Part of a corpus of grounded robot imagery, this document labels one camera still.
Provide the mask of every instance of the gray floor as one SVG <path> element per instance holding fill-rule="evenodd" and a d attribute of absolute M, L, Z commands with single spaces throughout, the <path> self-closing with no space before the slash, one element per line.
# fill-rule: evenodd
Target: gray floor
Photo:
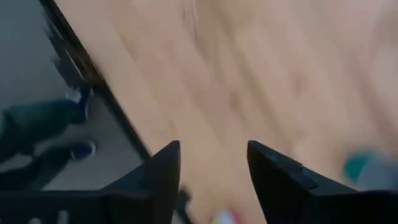
<path fill-rule="evenodd" d="M 65 82 L 52 63 L 56 57 L 45 35 L 45 21 L 38 1 L 0 1 L 0 109 L 12 105 L 65 97 Z M 99 98 L 95 98 L 90 120 L 82 126 L 71 126 L 49 144 L 93 139 L 98 154 L 90 161 L 71 163 L 46 189 L 100 189 L 133 170 L 141 162 Z M 19 156 L 2 165 L 2 169 L 23 166 L 29 162 Z"/>

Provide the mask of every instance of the jeans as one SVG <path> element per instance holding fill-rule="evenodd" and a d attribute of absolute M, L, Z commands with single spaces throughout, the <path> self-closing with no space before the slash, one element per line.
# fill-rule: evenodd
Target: jeans
<path fill-rule="evenodd" d="M 85 121 L 84 111 L 70 100 L 13 106 L 0 114 L 0 162 L 16 154 L 31 155 L 38 142 L 61 135 L 69 124 Z M 20 169 L 0 173 L 0 190 L 39 190 L 66 166 L 67 147 L 52 146 Z"/>

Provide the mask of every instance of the black plastic part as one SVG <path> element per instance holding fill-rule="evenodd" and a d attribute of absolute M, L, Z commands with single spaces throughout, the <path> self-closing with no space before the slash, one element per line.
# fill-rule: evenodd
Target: black plastic part
<path fill-rule="evenodd" d="M 267 223 L 397 223 L 397 191 L 356 192 L 256 141 L 249 170 Z"/>
<path fill-rule="evenodd" d="M 180 144 L 171 142 L 153 158 L 103 190 L 2 192 L 2 224 L 39 218 L 56 223 L 61 210 L 69 223 L 171 223 L 180 180 Z"/>

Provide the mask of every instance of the teal object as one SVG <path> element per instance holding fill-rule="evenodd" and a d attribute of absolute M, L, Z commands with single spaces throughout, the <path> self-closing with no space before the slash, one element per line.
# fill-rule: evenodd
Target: teal object
<path fill-rule="evenodd" d="M 350 156 L 344 165 L 343 175 L 351 182 L 357 183 L 363 167 L 375 157 L 375 150 L 359 150 Z"/>

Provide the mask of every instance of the blue sneaker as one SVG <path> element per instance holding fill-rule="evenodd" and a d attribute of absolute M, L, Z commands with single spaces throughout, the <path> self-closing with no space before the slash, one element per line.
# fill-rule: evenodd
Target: blue sneaker
<path fill-rule="evenodd" d="M 69 147 L 70 159 L 82 161 L 90 159 L 97 152 L 97 147 L 93 141 L 74 143 Z"/>
<path fill-rule="evenodd" d="M 79 87 L 76 90 L 67 92 L 67 99 L 76 103 L 84 112 L 85 121 L 88 120 L 88 109 L 93 97 L 93 89 L 88 86 Z"/>

